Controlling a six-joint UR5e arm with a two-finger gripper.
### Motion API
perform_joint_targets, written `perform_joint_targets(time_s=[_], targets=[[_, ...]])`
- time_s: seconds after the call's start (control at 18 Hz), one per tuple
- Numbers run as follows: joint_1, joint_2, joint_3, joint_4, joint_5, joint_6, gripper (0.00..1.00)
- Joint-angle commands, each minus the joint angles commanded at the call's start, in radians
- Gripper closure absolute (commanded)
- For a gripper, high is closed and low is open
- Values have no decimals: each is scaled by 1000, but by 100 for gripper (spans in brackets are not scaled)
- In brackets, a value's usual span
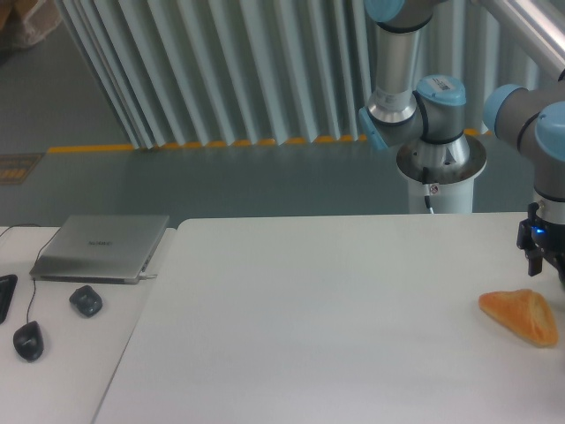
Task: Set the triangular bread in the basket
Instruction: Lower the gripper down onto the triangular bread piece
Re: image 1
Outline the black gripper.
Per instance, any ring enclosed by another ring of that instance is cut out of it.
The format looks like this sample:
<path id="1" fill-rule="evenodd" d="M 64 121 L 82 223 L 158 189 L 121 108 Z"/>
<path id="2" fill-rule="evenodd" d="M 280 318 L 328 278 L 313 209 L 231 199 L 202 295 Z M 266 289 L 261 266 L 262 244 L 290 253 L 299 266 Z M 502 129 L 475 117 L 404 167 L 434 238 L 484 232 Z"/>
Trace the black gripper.
<path id="1" fill-rule="evenodd" d="M 557 270 L 559 280 L 563 283 L 564 225 L 542 219 L 538 215 L 540 210 L 537 202 L 528 205 L 527 218 L 518 225 L 516 246 L 524 251 L 529 276 L 540 274 L 546 261 Z"/>

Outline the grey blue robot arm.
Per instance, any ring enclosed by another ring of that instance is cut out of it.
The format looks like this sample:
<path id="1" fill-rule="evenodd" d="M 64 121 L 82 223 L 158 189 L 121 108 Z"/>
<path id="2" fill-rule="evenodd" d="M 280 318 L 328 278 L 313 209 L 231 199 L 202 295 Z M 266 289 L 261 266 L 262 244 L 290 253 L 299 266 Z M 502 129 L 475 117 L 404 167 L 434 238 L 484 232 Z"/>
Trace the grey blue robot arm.
<path id="1" fill-rule="evenodd" d="M 547 1 L 486 1 L 484 7 L 526 53 L 554 77 L 546 89 L 505 85 L 483 109 L 486 127 L 534 168 L 533 202 L 519 224 L 517 246 L 528 272 L 564 270 L 564 18 Z M 397 168 L 416 213 L 471 212 L 475 178 L 486 165 L 483 145 L 463 133 L 466 93 L 446 75 L 415 79 L 421 30 L 433 1 L 368 1 L 379 29 L 375 89 L 359 111 L 376 148 L 398 145 Z"/>

